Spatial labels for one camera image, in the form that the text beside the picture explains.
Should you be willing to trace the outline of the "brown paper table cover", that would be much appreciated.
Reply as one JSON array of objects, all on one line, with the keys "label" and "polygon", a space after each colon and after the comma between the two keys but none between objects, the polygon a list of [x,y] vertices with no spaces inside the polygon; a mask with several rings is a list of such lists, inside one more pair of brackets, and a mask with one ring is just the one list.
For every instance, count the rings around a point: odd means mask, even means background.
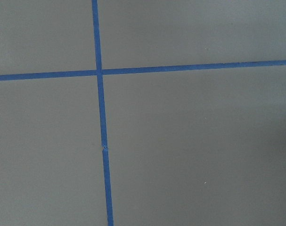
[{"label": "brown paper table cover", "polygon": [[286,226],[286,0],[0,0],[0,226]]}]

